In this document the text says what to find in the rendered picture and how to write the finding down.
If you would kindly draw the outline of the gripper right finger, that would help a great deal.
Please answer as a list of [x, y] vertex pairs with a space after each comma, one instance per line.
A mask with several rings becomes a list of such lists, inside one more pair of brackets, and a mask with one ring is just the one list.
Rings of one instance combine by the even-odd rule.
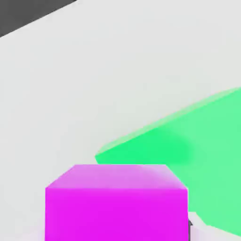
[[241, 237], [206, 225], [196, 212], [188, 212], [189, 241], [241, 241]]

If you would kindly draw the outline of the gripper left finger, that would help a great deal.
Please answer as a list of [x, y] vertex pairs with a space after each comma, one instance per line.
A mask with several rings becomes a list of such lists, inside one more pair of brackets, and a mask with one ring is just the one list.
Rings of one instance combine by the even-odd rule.
[[11, 241], [44, 241], [44, 214], [29, 214], [17, 221]]

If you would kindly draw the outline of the small magenta cube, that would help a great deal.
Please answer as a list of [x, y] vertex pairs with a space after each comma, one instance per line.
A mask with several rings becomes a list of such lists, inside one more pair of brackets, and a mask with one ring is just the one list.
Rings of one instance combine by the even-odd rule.
[[188, 240], [188, 190], [166, 165], [75, 165], [45, 190], [45, 241]]

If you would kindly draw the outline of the large green box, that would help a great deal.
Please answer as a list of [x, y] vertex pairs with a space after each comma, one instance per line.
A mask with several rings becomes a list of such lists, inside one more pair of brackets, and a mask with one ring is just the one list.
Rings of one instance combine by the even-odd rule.
[[188, 209], [241, 237], [241, 87], [105, 144], [99, 164], [165, 164], [188, 188]]

